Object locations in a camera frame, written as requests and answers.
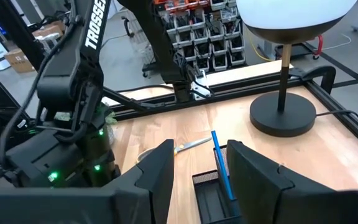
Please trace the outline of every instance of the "black mesh pen holder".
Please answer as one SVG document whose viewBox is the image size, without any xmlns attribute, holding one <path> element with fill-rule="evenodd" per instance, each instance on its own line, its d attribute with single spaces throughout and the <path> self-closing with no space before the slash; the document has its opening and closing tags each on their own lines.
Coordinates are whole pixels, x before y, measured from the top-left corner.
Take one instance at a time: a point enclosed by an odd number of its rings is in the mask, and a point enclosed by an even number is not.
<svg viewBox="0 0 358 224">
<path fill-rule="evenodd" d="M 226 160 L 226 145 L 220 146 L 221 153 L 229 175 Z M 222 171 L 214 148 L 216 170 L 193 176 L 198 211 L 202 224 L 245 224 L 239 213 L 237 199 L 230 200 L 224 186 Z"/>
</svg>

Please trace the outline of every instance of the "desk lamp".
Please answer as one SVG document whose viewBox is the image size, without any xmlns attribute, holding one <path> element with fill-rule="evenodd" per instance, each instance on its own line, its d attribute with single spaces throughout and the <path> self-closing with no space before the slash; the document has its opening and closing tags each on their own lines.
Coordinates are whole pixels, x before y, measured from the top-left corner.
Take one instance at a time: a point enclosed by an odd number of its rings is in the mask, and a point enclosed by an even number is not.
<svg viewBox="0 0 358 224">
<path fill-rule="evenodd" d="M 287 93 L 291 45 L 311 40 L 337 24 L 357 0 L 237 0 L 248 29 L 283 44 L 279 92 L 267 93 L 250 106 L 250 120 L 263 133 L 294 137 L 309 131 L 316 108 L 302 96 Z"/>
</svg>

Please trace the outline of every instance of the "black lamp base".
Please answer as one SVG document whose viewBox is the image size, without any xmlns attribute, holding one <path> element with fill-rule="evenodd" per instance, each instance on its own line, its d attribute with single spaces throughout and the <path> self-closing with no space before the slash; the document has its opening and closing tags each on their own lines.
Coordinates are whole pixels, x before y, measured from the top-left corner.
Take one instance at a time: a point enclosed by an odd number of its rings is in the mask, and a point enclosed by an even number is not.
<svg viewBox="0 0 358 224">
<path fill-rule="evenodd" d="M 287 93 L 284 112 L 277 111 L 278 92 L 267 93 L 250 107 L 251 123 L 265 134 L 295 137 L 308 132 L 316 119 L 316 108 L 302 96 Z"/>
</svg>

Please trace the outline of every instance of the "lamp stand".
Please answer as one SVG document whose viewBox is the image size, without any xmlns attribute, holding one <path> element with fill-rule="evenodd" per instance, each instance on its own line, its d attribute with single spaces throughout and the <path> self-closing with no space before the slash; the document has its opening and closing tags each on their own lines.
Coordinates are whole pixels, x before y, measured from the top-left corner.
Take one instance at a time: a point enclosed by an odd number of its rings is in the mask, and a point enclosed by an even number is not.
<svg viewBox="0 0 358 224">
<path fill-rule="evenodd" d="M 265 134 L 295 137 L 309 131 L 316 119 L 316 108 L 306 98 L 287 93 L 291 45 L 283 48 L 280 89 L 256 98 L 250 106 L 251 123 Z"/>
</svg>

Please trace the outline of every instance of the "scissor blade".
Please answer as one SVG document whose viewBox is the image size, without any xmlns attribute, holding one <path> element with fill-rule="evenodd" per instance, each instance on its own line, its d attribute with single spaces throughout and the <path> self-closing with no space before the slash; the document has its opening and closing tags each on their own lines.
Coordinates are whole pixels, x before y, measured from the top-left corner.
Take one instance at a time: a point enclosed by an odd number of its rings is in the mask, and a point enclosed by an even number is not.
<svg viewBox="0 0 358 224">
<path fill-rule="evenodd" d="M 199 146 L 200 144 L 206 143 L 211 139 L 212 139 L 211 137 L 208 137 L 208 138 L 203 138 L 203 139 L 195 140 L 195 141 L 192 141 L 192 142 L 188 142 L 186 144 L 183 144 L 181 146 L 176 147 L 175 150 L 176 150 L 176 152 L 180 152 L 180 151 L 192 148 L 192 147 Z"/>
</svg>

